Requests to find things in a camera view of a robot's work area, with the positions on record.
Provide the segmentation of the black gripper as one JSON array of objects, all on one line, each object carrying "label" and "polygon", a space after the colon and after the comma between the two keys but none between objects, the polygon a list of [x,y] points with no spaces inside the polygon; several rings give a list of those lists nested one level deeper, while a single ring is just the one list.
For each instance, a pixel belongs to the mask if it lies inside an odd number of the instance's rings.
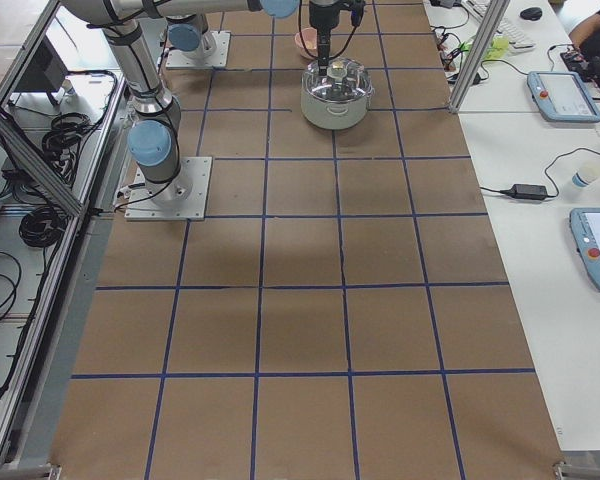
[{"label": "black gripper", "polygon": [[330,62],[330,33],[339,25],[340,6],[338,0],[310,0],[309,22],[317,31],[318,74],[327,75]]}]

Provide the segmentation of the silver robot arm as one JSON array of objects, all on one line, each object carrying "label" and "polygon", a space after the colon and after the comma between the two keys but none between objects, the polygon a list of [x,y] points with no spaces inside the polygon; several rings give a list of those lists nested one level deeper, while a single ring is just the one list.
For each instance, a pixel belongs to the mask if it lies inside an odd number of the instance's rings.
[{"label": "silver robot arm", "polygon": [[126,77],[138,121],[127,136],[128,150],[144,175],[147,200],[161,210],[177,209],[192,196],[193,179],[181,157],[181,107],[159,74],[138,19],[167,21],[167,38],[181,51],[203,49],[206,15],[264,12],[284,19],[299,13],[299,1],[64,1],[92,29],[103,32]]},{"label": "silver robot arm", "polygon": [[168,17],[167,36],[171,45],[189,58],[206,58],[216,50],[205,14]]}]

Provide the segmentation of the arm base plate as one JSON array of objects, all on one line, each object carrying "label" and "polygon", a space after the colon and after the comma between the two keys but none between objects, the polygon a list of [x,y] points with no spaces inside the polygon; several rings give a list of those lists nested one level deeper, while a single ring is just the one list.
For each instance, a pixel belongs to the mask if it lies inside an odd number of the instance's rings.
[{"label": "arm base plate", "polygon": [[166,60],[168,70],[224,69],[228,60],[231,33],[196,29],[176,29],[168,33],[171,50]]},{"label": "arm base plate", "polygon": [[164,186],[146,182],[140,167],[135,181],[144,186],[133,189],[125,209],[128,221],[176,221],[205,219],[212,157],[182,157],[179,175]]}]

